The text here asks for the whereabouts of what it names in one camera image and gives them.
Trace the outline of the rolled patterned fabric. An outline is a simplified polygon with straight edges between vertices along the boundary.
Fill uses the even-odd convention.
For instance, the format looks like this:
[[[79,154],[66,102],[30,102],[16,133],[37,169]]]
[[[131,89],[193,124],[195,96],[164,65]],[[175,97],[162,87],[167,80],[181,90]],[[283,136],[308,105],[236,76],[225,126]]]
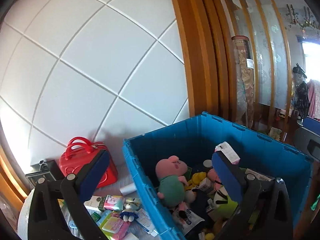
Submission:
[[[252,128],[254,120],[254,61],[249,38],[232,37],[236,63],[236,122]]]

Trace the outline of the pastel tissue pack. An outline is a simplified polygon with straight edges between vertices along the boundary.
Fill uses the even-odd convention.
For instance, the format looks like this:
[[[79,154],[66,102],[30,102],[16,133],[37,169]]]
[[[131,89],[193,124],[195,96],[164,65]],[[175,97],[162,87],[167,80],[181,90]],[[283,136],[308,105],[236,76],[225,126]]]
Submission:
[[[104,203],[104,208],[113,211],[122,211],[125,199],[119,195],[107,195]]]

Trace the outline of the wooden slat partition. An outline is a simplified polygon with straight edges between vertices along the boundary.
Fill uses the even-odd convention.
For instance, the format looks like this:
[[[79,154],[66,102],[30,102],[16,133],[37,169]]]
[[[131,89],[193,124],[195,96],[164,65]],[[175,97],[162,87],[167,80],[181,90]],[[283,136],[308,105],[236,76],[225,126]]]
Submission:
[[[225,0],[234,34],[249,39],[254,72],[253,129],[285,141],[289,128],[292,65],[276,0]]]

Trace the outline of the blue dress small doll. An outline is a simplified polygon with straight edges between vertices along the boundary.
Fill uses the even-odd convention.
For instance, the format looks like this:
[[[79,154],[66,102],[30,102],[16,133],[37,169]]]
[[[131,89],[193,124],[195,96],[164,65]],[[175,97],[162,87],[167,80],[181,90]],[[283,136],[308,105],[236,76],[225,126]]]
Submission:
[[[138,210],[139,206],[133,203],[126,204],[125,209],[120,213],[120,218],[124,222],[133,222],[135,219],[139,217]]]

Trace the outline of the green pink wet wipes pack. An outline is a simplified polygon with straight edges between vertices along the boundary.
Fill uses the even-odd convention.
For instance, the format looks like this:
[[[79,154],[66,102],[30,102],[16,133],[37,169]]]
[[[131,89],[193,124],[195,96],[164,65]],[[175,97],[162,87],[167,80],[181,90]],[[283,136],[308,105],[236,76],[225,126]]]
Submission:
[[[97,226],[108,239],[123,239],[130,227],[130,222],[125,222],[116,211],[105,210],[97,221]]]

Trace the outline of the dark gift box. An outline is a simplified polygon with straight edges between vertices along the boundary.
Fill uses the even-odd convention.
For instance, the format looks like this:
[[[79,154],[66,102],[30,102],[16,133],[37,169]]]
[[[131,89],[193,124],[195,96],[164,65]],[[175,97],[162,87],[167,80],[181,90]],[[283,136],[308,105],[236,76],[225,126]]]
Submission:
[[[36,186],[40,178],[47,181],[56,181],[65,177],[55,160],[41,160],[38,164],[32,165],[31,168],[31,172],[26,174],[25,177],[33,187]]]

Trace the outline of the pink pig plush green shirt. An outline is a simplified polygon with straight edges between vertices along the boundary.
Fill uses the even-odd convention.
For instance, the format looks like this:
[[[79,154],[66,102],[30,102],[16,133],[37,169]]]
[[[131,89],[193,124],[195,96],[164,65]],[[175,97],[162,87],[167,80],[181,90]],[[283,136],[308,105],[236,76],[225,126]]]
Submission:
[[[187,209],[184,202],[184,187],[188,185],[184,174],[187,170],[186,163],[175,155],[162,159],[156,164],[155,172],[159,180],[157,196],[164,206],[168,208],[178,207],[179,211]]]

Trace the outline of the white paper roll far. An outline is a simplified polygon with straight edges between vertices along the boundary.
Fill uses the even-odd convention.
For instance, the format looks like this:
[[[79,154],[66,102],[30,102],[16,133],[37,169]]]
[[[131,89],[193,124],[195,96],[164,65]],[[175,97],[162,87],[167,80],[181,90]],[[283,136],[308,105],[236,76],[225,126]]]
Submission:
[[[123,196],[127,196],[129,194],[136,192],[137,188],[136,188],[135,183],[131,183],[131,184],[128,184],[124,187],[121,187],[119,190]]]

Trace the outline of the blue plastic storage crate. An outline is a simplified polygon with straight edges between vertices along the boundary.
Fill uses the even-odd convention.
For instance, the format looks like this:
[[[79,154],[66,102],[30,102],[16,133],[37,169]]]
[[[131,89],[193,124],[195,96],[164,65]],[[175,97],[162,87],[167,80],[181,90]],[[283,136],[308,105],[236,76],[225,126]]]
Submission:
[[[240,166],[284,180],[291,204],[293,225],[303,212],[313,161],[291,145],[276,141],[221,117],[203,112],[173,125],[127,139],[123,155],[144,209],[161,239],[184,239],[169,210],[161,204],[155,173],[161,159],[176,155],[192,171],[210,159],[216,145],[228,142],[240,157]]]

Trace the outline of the white blue medicine box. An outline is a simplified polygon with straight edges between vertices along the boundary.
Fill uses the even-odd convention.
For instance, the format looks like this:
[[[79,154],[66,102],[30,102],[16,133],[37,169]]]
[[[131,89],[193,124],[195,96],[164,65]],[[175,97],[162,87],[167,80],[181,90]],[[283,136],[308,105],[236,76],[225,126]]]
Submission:
[[[158,232],[149,217],[148,213],[140,208],[137,212],[138,218],[136,218],[136,222],[142,227],[142,229],[149,235],[156,237],[158,236]]]

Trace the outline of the red bear hard case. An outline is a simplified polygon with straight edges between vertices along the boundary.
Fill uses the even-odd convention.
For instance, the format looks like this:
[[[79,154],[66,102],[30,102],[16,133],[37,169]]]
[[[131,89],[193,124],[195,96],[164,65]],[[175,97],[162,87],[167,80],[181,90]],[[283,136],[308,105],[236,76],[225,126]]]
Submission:
[[[106,150],[109,153],[110,163],[97,189],[114,184],[118,180],[118,171],[107,146],[102,141],[91,142],[84,137],[72,138],[59,159],[59,168],[65,177],[70,173],[77,174],[85,164],[93,160],[100,150]]]

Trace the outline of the small pink pig plush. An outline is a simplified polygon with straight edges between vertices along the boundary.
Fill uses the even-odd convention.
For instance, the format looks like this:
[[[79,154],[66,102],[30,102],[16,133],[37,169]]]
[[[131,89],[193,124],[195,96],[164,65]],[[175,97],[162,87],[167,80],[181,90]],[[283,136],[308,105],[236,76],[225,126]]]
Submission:
[[[207,173],[207,177],[214,183],[217,183],[219,185],[222,185],[221,180],[219,178],[219,176],[217,175],[216,171],[211,168],[208,173]]]

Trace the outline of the small white dog figurine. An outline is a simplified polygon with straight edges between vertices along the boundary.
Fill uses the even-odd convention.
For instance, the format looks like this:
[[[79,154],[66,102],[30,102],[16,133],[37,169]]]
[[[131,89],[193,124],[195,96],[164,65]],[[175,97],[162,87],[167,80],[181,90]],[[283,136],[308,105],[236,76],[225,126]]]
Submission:
[[[141,205],[141,200],[140,200],[140,198],[136,198],[136,197],[129,197],[129,198],[126,198],[125,199],[125,202],[127,203],[127,204],[134,204],[134,205],[136,205],[136,206],[140,206]]]

